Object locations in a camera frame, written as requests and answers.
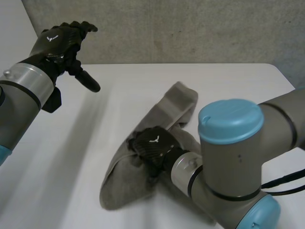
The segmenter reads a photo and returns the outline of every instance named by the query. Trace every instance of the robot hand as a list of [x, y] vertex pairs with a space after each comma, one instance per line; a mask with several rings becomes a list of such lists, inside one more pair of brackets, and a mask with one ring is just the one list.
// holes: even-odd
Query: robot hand
[[[34, 65], [44, 71], [52, 80], [54, 86], [58, 76], [65, 71], [92, 92], [98, 92], [99, 84], [81, 67], [81, 62], [76, 59], [81, 48], [81, 42], [88, 32], [98, 29], [83, 21], [81, 24], [74, 21], [71, 24], [63, 23], [50, 30], [44, 30], [38, 37], [30, 53], [30, 57], [21, 63]], [[61, 106], [61, 93], [55, 87], [53, 93], [42, 107], [43, 110], [53, 113]]]
[[100, 90], [76, 59], [90, 31], [97, 28], [85, 21], [44, 30], [30, 56], [0, 76], [0, 166], [41, 109], [52, 113], [61, 106], [61, 93], [55, 87], [58, 76], [67, 71], [89, 90]]

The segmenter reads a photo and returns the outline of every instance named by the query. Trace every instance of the screw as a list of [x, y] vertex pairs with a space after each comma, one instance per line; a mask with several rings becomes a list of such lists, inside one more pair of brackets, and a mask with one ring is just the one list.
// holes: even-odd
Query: screw
[[4, 75], [5, 77], [9, 77], [9, 75], [10, 75], [10, 70], [5, 70], [5, 71], [3, 72], [3, 75]]

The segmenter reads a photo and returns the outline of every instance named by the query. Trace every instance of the robotic arm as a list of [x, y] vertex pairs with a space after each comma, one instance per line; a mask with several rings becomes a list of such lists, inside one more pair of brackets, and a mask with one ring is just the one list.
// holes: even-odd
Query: robotic arm
[[29, 58], [4, 71], [0, 77], [0, 165], [41, 109], [53, 113], [61, 106], [61, 93], [56, 87], [58, 76], [67, 71], [89, 90], [100, 90], [76, 60], [82, 40], [88, 32], [97, 30], [85, 21], [44, 30]]
[[[166, 130], [138, 133], [132, 149], [155, 171], [165, 170], [172, 183], [225, 229], [275, 229], [280, 206], [268, 193], [304, 177], [304, 170], [262, 186], [262, 164], [301, 146], [305, 139], [305, 89], [259, 105], [242, 99], [221, 100], [199, 113], [201, 155], [180, 148]], [[149, 139], [159, 136], [158, 143]]]

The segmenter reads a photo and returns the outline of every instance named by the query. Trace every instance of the black band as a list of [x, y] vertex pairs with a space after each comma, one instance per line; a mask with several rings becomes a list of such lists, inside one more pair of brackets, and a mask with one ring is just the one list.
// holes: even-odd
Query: black band
[[274, 108], [279, 113], [281, 113], [281, 115], [284, 116], [284, 118], [287, 120], [287, 122], [290, 126], [290, 129], [291, 129], [291, 132], [292, 132], [292, 141], [291, 141], [290, 150], [293, 149], [297, 142], [297, 130], [296, 130], [296, 127], [295, 127], [292, 119], [286, 114], [286, 112], [281, 107], [279, 107], [277, 105], [269, 104], [269, 103], [262, 103], [262, 105], [267, 105], [267, 106]]
[[227, 201], [246, 201], [246, 200], [250, 200], [253, 199], [254, 197], [256, 197], [260, 191], [261, 191], [261, 187], [259, 187], [255, 192], [246, 195], [246, 196], [242, 196], [242, 197], [231, 197], [231, 196], [225, 196], [223, 194], [220, 194], [218, 192], [215, 192], [213, 189], [211, 189], [207, 184], [205, 184], [207, 186], [207, 188], [213, 193], [214, 196], [217, 196], [218, 198], [227, 200]]
[[193, 173], [190, 181], [189, 181], [189, 184], [187, 186], [187, 194], [189, 195], [190, 198], [192, 198], [192, 187], [193, 187], [193, 183], [196, 179], [196, 177], [198, 176], [198, 174], [202, 171], [203, 167], [200, 166], [196, 169], [196, 171]]
[[41, 109], [41, 103], [40, 103], [40, 100], [38, 99], [38, 97], [33, 92], [31, 92], [29, 89], [27, 89], [26, 87], [21, 86], [18, 83], [15, 83], [15, 82], [12, 82], [12, 81], [6, 81], [6, 80], [0, 80], [0, 84], [13, 86], [13, 87], [16, 87], [19, 90], [23, 91], [24, 93], [26, 93], [28, 96], [30, 96], [35, 101], [39, 110]]
[[0, 87], [0, 106], [4, 103], [5, 100], [5, 93], [3, 91], [3, 88]]

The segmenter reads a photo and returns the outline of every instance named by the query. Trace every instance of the white table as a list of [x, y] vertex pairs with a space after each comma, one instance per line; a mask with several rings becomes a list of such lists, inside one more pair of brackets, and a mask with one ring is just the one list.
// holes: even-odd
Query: white table
[[[293, 90], [268, 64], [84, 65], [101, 84], [97, 94], [67, 74], [58, 87], [62, 107], [41, 112], [0, 167], [0, 228], [10, 229], [213, 229], [187, 207], [158, 192], [118, 211], [99, 204], [108, 164], [118, 146], [176, 81], [199, 93], [185, 128], [198, 140], [199, 110], [219, 99], [263, 102]], [[263, 166], [263, 182], [304, 168], [300, 149]], [[275, 190], [304, 184], [299, 180]], [[276, 198], [279, 229], [303, 228], [305, 192]]]

